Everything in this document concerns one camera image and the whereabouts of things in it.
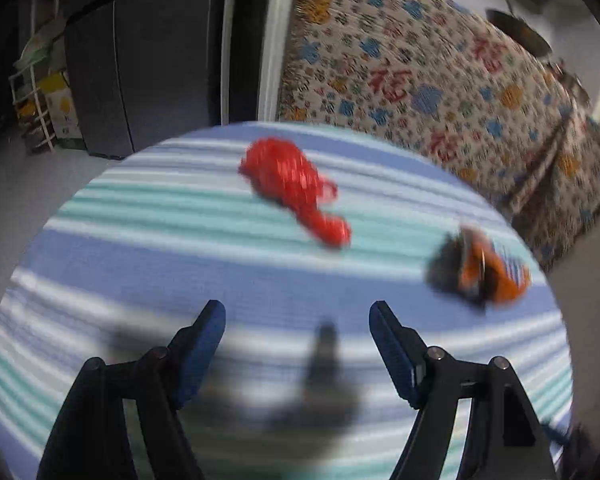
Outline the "red plastic bag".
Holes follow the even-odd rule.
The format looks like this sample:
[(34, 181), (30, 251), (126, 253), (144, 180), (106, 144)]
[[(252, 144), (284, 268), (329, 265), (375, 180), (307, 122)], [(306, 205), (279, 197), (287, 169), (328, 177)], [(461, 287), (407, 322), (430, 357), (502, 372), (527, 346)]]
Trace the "red plastic bag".
[(321, 210), (338, 197), (338, 186), (324, 178), (296, 144), (260, 138), (245, 151), (238, 171), (261, 196), (287, 208), (315, 238), (341, 248), (351, 241), (350, 224)]

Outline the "crushed orange soda can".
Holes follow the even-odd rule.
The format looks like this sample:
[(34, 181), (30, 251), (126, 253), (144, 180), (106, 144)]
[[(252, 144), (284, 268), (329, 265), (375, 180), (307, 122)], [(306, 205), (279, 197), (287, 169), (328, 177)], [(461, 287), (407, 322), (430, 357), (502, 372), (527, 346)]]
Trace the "crushed orange soda can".
[(532, 283), (531, 272), (521, 258), (509, 255), (472, 226), (461, 226), (445, 239), (429, 263), (426, 281), (439, 292), (479, 308), (512, 304)]

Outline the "striped blue green tablecloth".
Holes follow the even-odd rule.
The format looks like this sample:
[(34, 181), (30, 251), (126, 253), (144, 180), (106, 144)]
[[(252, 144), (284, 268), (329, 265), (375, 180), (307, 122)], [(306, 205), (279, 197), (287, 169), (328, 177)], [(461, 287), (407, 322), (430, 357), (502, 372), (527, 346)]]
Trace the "striped blue green tablecloth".
[[(323, 246), (239, 173), (260, 138), (296, 144), (338, 186), (327, 210), (349, 246)], [(479, 308), (426, 281), (461, 226), (521, 258), (519, 300)], [(38, 473), (83, 362), (133, 361), (211, 299), (226, 330), (181, 421), (211, 479), (385, 479), (415, 414), (368, 330), (388, 302), (457, 359), (512, 362), (543, 422), (567, 426), (566, 326), (535, 258), (508, 222), (452, 174), (336, 128), (251, 124), (197, 130), (119, 162), (46, 222), (0, 304), (0, 449)]]

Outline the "yellow cardboard box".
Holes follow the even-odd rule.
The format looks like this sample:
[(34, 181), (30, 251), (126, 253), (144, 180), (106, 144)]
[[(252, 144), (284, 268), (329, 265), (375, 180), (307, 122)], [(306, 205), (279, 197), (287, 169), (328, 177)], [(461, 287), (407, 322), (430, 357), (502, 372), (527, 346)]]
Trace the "yellow cardboard box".
[(50, 121), (58, 139), (81, 140), (78, 115), (71, 89), (63, 73), (53, 72), (38, 82), (44, 96)]

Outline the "metal cooking pot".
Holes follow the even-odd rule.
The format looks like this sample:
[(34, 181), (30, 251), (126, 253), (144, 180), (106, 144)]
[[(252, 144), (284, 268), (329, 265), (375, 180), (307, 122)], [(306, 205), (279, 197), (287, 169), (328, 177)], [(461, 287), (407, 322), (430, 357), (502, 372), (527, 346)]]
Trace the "metal cooking pot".
[(553, 73), (556, 80), (562, 85), (562, 88), (564, 88), (580, 106), (585, 108), (591, 107), (591, 98), (583, 87), (580, 78), (576, 74), (570, 73), (565, 69), (565, 62), (562, 58), (558, 62), (549, 62), (547, 67)]

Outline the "dark grey refrigerator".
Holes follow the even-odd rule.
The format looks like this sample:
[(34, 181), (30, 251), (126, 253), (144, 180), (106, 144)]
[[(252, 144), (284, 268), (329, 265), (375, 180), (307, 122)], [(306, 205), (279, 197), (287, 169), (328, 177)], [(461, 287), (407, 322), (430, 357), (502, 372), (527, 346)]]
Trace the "dark grey refrigerator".
[(125, 158), (256, 119), (268, 0), (62, 0), (87, 151)]

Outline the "patterned Chinese character cloth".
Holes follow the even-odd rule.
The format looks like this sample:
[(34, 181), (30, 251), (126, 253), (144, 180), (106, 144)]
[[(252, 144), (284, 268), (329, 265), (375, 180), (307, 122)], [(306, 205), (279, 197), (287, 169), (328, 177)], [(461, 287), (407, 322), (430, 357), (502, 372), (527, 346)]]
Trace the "patterned Chinese character cloth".
[(452, 0), (294, 0), (277, 116), (429, 158), (504, 214), (543, 268), (600, 216), (600, 124)]

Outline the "black wok pan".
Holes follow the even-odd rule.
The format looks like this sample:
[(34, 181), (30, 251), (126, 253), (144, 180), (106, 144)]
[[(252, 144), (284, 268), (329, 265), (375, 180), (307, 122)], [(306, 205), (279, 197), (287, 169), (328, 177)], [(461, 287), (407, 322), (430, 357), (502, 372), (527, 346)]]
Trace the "black wok pan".
[(528, 23), (515, 13), (513, 0), (504, 0), (507, 11), (486, 9), (486, 19), (493, 26), (516, 41), (535, 58), (547, 58), (552, 53), (550, 44)]

